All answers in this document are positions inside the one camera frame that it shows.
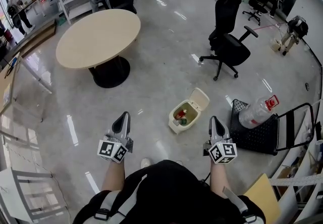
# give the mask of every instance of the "red can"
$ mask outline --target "red can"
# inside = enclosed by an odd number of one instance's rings
[[[187,113],[187,110],[186,110],[186,109],[184,109],[184,110],[180,111],[180,112],[175,116],[175,119],[176,119],[176,120],[178,120],[178,119],[182,118],[184,115],[186,115],[186,113]]]

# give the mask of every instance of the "shoulder strap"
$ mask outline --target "shoulder strap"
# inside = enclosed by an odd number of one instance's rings
[[[104,199],[100,210],[97,211],[94,218],[99,220],[105,220],[108,224],[119,224],[121,221],[125,219],[128,212],[135,206],[137,202],[137,191],[141,184],[141,182],[147,177],[147,175],[144,175],[137,185],[136,189],[133,191],[132,195],[121,205],[118,212],[110,216],[109,213],[111,211],[111,208],[113,206],[113,203],[117,197],[117,195],[120,193],[120,191],[113,191],[110,192]]]

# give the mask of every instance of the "white shirt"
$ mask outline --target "white shirt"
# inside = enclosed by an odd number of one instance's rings
[[[17,10],[17,13],[21,12],[23,7],[21,5],[19,5],[18,2],[21,2],[21,0],[9,0],[8,5],[7,5],[7,10],[9,8],[9,6],[15,6],[16,7],[15,9]]]

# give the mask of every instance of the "glossy floor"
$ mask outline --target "glossy floor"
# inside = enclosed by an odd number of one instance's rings
[[[113,89],[96,86],[88,70],[69,70],[58,64],[56,46],[69,25],[58,27],[57,34],[27,58],[54,93],[39,86],[23,66],[18,71],[18,102],[37,111],[44,121],[37,123],[12,109],[6,112],[3,130],[32,144],[31,148],[6,140],[7,164],[16,170],[54,173],[74,218],[102,185],[109,163],[96,155],[98,141],[124,111],[132,117],[130,134],[134,140],[133,153],[125,159],[126,175],[138,170],[141,160],[149,157],[155,162],[181,160],[202,179],[210,167],[209,158],[202,157],[209,118],[217,116],[229,125],[233,99],[249,103],[275,94],[280,100],[279,114],[318,100],[319,65],[309,48],[301,43],[285,57],[273,52],[271,40],[281,37],[274,25],[279,23],[283,34],[286,25],[262,15],[259,27],[242,14],[250,10],[247,4],[241,4],[232,34],[240,37],[247,25],[259,38],[250,35],[244,41],[251,56],[237,67],[238,79],[223,66],[214,82],[217,62],[204,61],[200,66],[196,61],[210,54],[207,39],[214,30],[214,4],[214,0],[138,0],[140,35],[122,55],[131,65],[130,76]],[[168,114],[195,87],[209,96],[210,104],[190,130],[177,136],[168,127]],[[236,193],[243,193],[261,173],[271,175],[284,157],[283,152],[270,156],[239,149],[238,153],[227,166]],[[66,214],[49,220],[58,223],[55,218],[68,223]]]

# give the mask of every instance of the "small trash bin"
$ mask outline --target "small trash bin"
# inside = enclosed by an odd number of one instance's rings
[[[271,40],[271,43],[271,48],[274,52],[277,52],[279,48],[282,48],[282,43],[275,38]]]
[[[189,99],[179,103],[170,112],[168,125],[176,134],[189,129],[201,116],[201,112],[207,108],[209,102],[210,99],[202,90],[194,88]],[[185,118],[187,120],[184,125],[175,119],[175,116],[183,110],[186,110]]]

